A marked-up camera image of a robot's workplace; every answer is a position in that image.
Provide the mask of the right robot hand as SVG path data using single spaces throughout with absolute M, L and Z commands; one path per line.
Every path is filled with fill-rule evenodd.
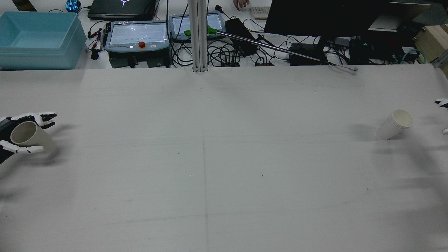
M 448 109 L 448 98 L 440 98 L 436 99 L 434 101 L 434 104 L 436 104 L 438 107 L 443 107 L 445 109 Z M 442 130 L 443 135 L 448 135 L 448 128 L 445 128 Z

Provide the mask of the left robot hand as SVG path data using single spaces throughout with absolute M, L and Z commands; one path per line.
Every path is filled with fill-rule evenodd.
M 48 129 L 55 125 L 54 118 L 57 117 L 56 112 L 43 113 L 25 113 L 14 117 L 1 117 L 0 121 L 0 163 L 2 164 L 14 154 L 32 154 L 43 153 L 44 147 L 32 145 L 30 147 L 21 147 L 11 140 L 10 134 L 13 130 L 24 122 L 32 122 L 41 129 Z

